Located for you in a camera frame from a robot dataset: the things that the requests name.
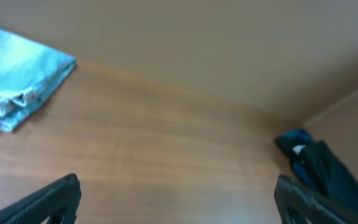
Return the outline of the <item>light blue denim shorts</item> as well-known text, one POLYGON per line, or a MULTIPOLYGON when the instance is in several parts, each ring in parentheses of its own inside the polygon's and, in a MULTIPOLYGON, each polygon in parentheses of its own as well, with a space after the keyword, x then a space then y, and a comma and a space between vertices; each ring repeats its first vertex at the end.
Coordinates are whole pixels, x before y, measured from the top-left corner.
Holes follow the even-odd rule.
POLYGON ((75 67, 74 56, 0 29, 0 131, 15 130, 75 67))

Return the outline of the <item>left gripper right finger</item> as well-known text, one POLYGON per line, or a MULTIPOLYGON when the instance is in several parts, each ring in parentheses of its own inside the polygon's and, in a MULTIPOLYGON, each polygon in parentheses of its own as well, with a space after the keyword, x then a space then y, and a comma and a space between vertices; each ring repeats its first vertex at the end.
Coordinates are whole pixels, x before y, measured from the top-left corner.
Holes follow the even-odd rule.
POLYGON ((358 223, 357 213, 282 174, 278 176, 274 199, 283 224, 358 223))

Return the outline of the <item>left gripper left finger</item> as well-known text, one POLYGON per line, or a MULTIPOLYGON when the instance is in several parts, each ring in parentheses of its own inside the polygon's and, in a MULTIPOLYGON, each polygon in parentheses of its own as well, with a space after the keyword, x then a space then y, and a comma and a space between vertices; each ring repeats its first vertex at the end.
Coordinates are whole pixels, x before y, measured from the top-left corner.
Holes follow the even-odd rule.
POLYGON ((0 224, 73 224, 80 200, 80 181, 68 174, 0 210, 0 224))

